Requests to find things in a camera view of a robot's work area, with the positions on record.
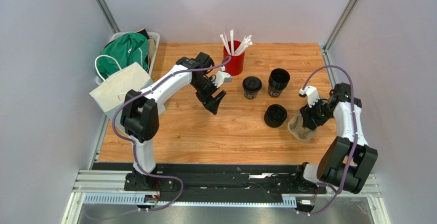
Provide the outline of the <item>stack of black lids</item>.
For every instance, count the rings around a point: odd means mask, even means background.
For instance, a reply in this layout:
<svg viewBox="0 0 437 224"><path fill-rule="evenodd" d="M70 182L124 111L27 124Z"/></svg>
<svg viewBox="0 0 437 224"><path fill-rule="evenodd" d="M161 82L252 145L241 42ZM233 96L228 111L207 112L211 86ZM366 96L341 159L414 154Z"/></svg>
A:
<svg viewBox="0 0 437 224"><path fill-rule="evenodd" d="M287 117L288 113L283 106L273 104L267 108L264 114L264 122L272 128L278 128L284 123Z"/></svg>

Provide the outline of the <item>single cardboard cup carrier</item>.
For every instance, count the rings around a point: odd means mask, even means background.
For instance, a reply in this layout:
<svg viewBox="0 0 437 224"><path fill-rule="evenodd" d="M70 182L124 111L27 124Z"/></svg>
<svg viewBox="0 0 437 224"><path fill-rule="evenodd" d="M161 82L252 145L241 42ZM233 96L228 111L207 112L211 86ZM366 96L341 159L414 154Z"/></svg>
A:
<svg viewBox="0 0 437 224"><path fill-rule="evenodd" d="M287 125L288 131L299 141L310 141L316 134L317 129L311 130L303 126L303 116L296 114Z"/></svg>

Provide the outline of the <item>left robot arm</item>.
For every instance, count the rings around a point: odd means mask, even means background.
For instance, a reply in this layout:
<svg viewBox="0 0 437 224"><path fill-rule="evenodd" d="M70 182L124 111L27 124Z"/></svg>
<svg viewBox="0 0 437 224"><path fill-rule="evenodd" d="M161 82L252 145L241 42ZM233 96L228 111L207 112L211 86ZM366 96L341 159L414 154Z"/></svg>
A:
<svg viewBox="0 0 437 224"><path fill-rule="evenodd" d="M196 58L182 57L151 86L126 93L124 103L114 114L115 118L120 118L126 134L124 139L130 141L133 148L133 170L126 175L126 191L156 190L157 180L163 178L155 171L153 138L160 127L159 116L164 103L181 88L191 85L204 108L216 115L226 92L215 92L230 77L225 71L230 61L231 57L226 56L216 66L212 58L203 52Z"/></svg>

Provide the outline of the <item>stack of black cups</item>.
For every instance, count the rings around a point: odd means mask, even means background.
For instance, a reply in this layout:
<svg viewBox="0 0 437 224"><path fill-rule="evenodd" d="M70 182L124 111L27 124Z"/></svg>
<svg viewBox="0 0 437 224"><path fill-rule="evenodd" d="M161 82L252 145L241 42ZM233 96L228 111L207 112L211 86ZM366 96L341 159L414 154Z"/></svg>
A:
<svg viewBox="0 0 437 224"><path fill-rule="evenodd" d="M276 68L271 71L268 79L268 94L272 97L279 97L290 81L290 74L287 70Z"/></svg>

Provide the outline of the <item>white paper bag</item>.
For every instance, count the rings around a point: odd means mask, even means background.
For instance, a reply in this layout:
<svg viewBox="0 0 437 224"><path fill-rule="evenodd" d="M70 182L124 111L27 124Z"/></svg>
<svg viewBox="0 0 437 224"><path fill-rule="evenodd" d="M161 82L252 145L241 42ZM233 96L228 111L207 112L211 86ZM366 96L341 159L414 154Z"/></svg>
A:
<svg viewBox="0 0 437 224"><path fill-rule="evenodd" d="M128 91L139 91L153 83L150 75L138 63L133 63L105 79L90 92L90 96L112 120L116 110L124 103Z"/></svg>

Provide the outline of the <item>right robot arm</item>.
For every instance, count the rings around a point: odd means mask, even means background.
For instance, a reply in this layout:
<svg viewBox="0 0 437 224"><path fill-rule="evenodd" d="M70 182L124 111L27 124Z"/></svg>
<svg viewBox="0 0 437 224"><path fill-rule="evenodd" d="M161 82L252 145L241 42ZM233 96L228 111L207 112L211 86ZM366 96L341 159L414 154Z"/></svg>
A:
<svg viewBox="0 0 437 224"><path fill-rule="evenodd" d="M329 98L319 96L317 88L306 86L299 91L307 104L300 108L298 126L309 132L335 119L337 136L319 164L304 162L298 166L296 178L315 187L323 182L358 194L361 192L378 158L369 147L361 127L362 102L352 97L349 84L336 84Z"/></svg>

